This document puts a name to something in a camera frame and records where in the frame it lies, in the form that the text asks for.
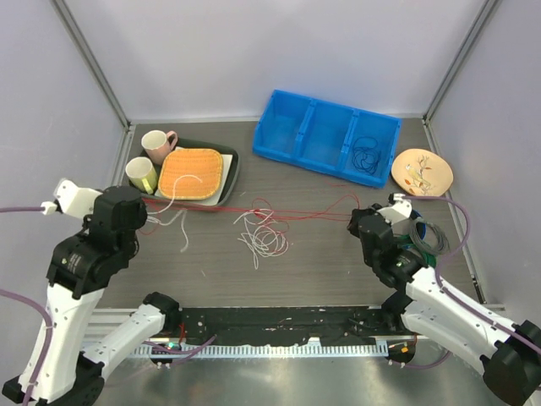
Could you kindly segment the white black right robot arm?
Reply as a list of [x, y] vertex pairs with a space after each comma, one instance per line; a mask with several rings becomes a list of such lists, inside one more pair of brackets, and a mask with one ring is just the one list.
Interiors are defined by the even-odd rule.
[[497, 314], [453, 287], [421, 257], [401, 248], [392, 227], [411, 217], [409, 200], [352, 211], [364, 263], [395, 293], [382, 305], [383, 327], [406, 329], [438, 343], [483, 378], [508, 405], [523, 405], [540, 387], [540, 328]]

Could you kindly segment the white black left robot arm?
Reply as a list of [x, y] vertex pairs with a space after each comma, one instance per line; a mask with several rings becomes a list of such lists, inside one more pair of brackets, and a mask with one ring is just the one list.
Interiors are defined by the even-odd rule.
[[141, 193], [129, 186], [80, 188], [64, 179], [55, 199], [35, 210], [82, 220], [74, 236], [59, 243], [46, 279], [46, 305], [3, 291], [42, 317], [36, 345], [23, 373], [6, 381], [2, 394], [27, 405], [92, 405], [109, 376], [145, 340], [171, 337], [179, 329], [180, 305], [157, 292], [97, 344], [81, 347], [90, 318], [111, 278], [139, 251], [137, 231], [147, 220]]

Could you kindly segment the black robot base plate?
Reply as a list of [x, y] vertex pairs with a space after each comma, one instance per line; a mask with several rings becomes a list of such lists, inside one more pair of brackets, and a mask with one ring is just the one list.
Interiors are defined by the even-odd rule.
[[411, 336], [399, 317], [368, 306], [184, 308], [168, 331], [187, 344], [304, 346], [316, 337], [326, 347]]

